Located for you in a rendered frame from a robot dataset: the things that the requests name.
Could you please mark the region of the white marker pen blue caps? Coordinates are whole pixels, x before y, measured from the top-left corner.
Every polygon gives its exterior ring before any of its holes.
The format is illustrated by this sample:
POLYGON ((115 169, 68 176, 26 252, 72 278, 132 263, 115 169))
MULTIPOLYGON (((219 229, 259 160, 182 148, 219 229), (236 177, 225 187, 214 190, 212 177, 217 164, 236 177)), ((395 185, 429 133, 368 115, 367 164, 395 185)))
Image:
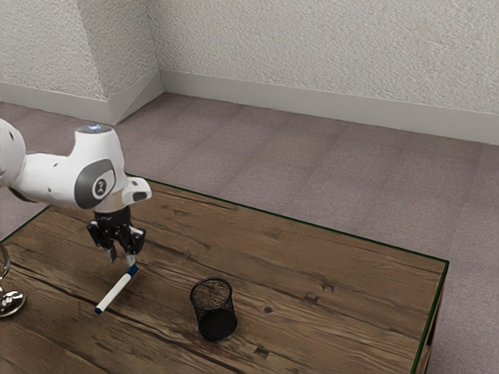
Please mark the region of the white marker pen blue caps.
POLYGON ((98 315, 102 314, 107 307, 116 299, 125 286, 134 278, 139 271, 139 267, 134 263, 124 275, 116 282, 111 290, 101 299, 94 308, 94 312, 98 315))

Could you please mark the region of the black mesh pen holder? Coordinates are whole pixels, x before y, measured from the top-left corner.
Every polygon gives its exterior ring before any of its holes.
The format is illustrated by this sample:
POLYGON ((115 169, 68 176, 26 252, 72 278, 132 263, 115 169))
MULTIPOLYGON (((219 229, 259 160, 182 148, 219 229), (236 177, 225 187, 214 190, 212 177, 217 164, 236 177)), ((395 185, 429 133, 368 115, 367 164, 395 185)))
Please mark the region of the black mesh pen holder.
POLYGON ((189 293, 198 331, 206 340, 221 341, 234 334, 238 326, 232 300, 232 286, 220 277, 198 281, 189 293))

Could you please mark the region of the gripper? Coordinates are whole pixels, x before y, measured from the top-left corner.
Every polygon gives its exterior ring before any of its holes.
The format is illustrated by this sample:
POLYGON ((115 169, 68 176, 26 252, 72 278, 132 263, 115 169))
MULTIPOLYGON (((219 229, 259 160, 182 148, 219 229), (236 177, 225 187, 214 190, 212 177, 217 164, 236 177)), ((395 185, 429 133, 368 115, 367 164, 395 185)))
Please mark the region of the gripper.
POLYGON ((128 206, 111 213, 95 212, 87 230, 95 245, 106 251, 111 262, 117 258, 115 242, 119 243, 125 251, 128 268, 135 264, 135 255, 142 250, 146 236, 145 229, 132 225, 128 206))

